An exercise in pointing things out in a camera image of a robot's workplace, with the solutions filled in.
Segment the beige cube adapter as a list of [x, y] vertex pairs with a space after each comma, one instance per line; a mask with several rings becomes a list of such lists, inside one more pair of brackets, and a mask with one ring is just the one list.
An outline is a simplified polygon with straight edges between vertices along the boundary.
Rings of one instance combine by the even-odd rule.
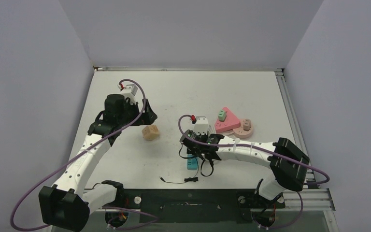
[[159, 137], [160, 133], [156, 125], [147, 125], [142, 129], [143, 139], [147, 141], [155, 140]]

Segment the teal power strip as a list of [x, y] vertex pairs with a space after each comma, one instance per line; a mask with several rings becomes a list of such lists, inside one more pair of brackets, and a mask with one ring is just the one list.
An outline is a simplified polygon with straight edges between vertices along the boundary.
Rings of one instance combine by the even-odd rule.
[[186, 169], [189, 171], [196, 171], [199, 169], [198, 156], [187, 154]]

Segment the black plug with thin cable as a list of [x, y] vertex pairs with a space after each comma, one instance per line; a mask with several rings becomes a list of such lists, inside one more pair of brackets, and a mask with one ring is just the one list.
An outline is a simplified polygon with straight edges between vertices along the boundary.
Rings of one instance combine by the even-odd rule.
[[163, 177], [159, 177], [159, 179], [164, 182], [164, 183], [169, 183], [169, 184], [185, 184], [185, 183], [188, 183], [188, 182], [198, 182], [199, 178], [198, 178], [198, 173], [199, 173], [200, 169], [196, 170], [195, 174], [193, 177], [187, 177], [187, 178], [184, 178], [183, 181], [181, 182], [172, 182], [172, 181], [166, 181]]

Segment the pink triangular power strip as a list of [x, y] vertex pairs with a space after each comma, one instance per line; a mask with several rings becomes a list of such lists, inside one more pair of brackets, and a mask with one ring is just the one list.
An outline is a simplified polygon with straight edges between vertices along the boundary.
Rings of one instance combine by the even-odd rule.
[[238, 119], [227, 107], [223, 107], [222, 109], [227, 112], [227, 117], [224, 122], [220, 122], [218, 118], [216, 119], [216, 122], [214, 123], [215, 132], [224, 133], [233, 130], [234, 128], [238, 128], [240, 126], [240, 119]]

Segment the green plug adapter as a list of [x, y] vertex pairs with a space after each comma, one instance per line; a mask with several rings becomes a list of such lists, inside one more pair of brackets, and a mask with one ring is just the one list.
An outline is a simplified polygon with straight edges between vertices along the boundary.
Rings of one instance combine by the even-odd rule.
[[224, 122], [226, 120], [226, 117], [227, 117], [227, 112], [224, 109], [220, 110], [218, 113], [218, 120], [220, 122]]

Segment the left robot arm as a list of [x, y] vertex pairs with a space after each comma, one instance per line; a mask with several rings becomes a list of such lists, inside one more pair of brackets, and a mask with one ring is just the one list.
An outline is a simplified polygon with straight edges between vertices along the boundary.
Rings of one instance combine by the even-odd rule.
[[123, 205], [123, 184], [105, 180], [85, 192], [86, 184], [103, 155], [113, 146], [122, 130], [129, 126], [151, 125], [157, 119], [148, 99], [143, 107], [128, 94], [110, 94], [95, 121], [89, 126], [79, 153], [71, 159], [62, 176], [39, 192], [43, 222], [73, 232], [80, 232], [89, 216], [109, 204]]

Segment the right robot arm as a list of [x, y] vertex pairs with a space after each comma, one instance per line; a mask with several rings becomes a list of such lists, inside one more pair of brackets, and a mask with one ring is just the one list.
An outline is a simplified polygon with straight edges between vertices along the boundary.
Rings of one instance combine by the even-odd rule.
[[300, 192], [310, 159], [293, 142], [280, 137], [276, 142], [249, 142], [222, 134], [198, 135], [187, 130], [180, 143], [192, 154], [213, 163], [214, 160], [237, 160], [271, 170], [262, 178], [254, 193], [254, 202], [265, 207], [285, 190]]

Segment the beige plug on round socket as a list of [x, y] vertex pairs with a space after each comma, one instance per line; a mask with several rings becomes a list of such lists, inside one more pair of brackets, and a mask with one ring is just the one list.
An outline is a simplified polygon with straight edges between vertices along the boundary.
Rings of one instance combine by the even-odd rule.
[[251, 129], [251, 120], [249, 119], [244, 119], [242, 123], [243, 129], [246, 131]]

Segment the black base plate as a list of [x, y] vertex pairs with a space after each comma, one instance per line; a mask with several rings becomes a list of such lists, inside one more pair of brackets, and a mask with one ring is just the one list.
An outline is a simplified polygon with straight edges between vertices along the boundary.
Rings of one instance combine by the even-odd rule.
[[125, 189], [110, 207], [140, 210], [139, 222], [158, 217], [160, 223], [248, 223], [251, 211], [267, 216], [284, 203], [264, 200], [254, 189]]

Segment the aluminium table frame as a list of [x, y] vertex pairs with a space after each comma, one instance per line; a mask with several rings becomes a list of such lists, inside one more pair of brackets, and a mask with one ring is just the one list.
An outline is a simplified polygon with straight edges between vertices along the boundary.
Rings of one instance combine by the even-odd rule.
[[[180, 129], [191, 127], [190, 119], [182, 115], [207, 117], [211, 125], [217, 113], [227, 107], [237, 117], [248, 118], [254, 124], [251, 141], [273, 142], [288, 138], [304, 149], [294, 112], [289, 106], [288, 94], [281, 72], [251, 71], [139, 71], [102, 68], [95, 71], [89, 87], [83, 114], [74, 139], [72, 153], [78, 152], [89, 124], [104, 107], [106, 96], [118, 91], [118, 82], [136, 81], [142, 87], [136, 98], [149, 99], [157, 114], [156, 125], [160, 136], [146, 141], [141, 127], [130, 127], [122, 132], [116, 143], [103, 156], [86, 185], [96, 187], [100, 181], [121, 182], [125, 189], [253, 189], [261, 178], [271, 171], [242, 161], [217, 161], [213, 175], [201, 177], [198, 182], [180, 182], [192, 176], [186, 161], [178, 154]], [[125, 232], [256, 232], [254, 222], [235, 221], [209, 223], [160, 223], [158, 217], [140, 223], [137, 213], [129, 213], [123, 225]]]

